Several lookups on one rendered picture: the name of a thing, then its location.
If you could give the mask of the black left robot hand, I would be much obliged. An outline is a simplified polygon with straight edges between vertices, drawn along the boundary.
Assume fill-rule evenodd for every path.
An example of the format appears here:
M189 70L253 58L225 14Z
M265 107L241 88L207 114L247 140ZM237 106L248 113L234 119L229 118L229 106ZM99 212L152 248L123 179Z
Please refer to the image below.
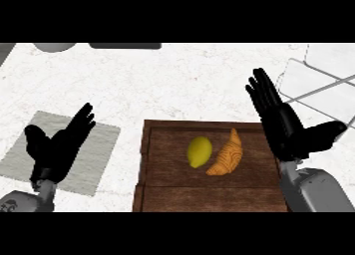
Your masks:
M40 180L59 183L68 176L80 148L96 125L92 110L92 104L86 103L68 126L52 137L47 137L38 126L27 125L27 152L35 161L30 177L33 183Z

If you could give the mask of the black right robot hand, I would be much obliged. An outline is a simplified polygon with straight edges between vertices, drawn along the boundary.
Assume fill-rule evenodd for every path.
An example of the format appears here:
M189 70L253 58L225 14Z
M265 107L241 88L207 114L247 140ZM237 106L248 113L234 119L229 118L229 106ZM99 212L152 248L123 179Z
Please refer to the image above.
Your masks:
M291 105L281 100L262 68L253 70L245 90L276 158L281 161L297 161L308 159L311 152L328 150L337 136L347 131L347 125L340 121L331 121L315 127L305 127Z

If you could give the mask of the golden brown croissant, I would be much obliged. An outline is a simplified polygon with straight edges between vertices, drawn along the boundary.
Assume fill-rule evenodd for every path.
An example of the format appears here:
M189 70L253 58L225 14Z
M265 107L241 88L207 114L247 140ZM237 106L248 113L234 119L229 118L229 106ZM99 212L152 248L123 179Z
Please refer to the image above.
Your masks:
M242 159L241 138L234 128L229 133L229 139L219 150L216 161L206 171L207 175L226 175L232 173Z

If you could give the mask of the brown wooden tray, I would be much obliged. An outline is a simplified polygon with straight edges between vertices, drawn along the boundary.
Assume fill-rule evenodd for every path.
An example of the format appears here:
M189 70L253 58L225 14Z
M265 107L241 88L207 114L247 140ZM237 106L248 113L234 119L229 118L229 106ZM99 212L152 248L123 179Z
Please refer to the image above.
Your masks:
M220 149L234 130L242 141L242 160L234 173L210 176L204 167L188 165L188 144L204 136ZM262 124L146 120L133 210L284 212L278 160Z

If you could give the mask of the grey cloth placemat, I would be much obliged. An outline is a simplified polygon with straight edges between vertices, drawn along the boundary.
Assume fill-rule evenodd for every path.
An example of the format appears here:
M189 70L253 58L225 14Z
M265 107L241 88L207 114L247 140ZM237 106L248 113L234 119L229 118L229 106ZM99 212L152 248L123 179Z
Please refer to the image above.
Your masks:
M38 126L47 136L53 136L58 130L68 125L71 119L71 117L38 111L34 113L30 124ZM96 123L80 148L68 176L58 184L62 190L89 196L96 194L120 133L118 127ZM33 166L34 159L27 152L27 138L25 134L21 133L0 160L0 176L19 181L30 181Z

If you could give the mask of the yellow lemon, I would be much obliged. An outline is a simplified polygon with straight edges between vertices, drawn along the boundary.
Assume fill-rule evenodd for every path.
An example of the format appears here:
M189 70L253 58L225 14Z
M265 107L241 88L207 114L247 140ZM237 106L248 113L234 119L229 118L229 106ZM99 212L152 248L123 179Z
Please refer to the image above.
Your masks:
M188 145L186 158L189 166L192 168L201 167L208 162L210 156L211 142L206 136L198 136Z

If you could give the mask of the grey round object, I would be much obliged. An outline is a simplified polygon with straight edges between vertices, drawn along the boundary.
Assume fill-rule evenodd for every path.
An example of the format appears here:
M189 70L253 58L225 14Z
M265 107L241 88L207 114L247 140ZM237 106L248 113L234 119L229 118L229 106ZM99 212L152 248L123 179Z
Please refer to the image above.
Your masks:
M47 53L58 53L69 50L75 46L75 43L35 43L35 47L40 51Z

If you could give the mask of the dark grey flat object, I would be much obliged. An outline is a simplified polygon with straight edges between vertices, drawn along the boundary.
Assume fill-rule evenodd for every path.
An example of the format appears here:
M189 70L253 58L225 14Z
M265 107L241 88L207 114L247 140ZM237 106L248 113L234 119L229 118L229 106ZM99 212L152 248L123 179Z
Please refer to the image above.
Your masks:
M95 49L158 50L163 43L89 43Z

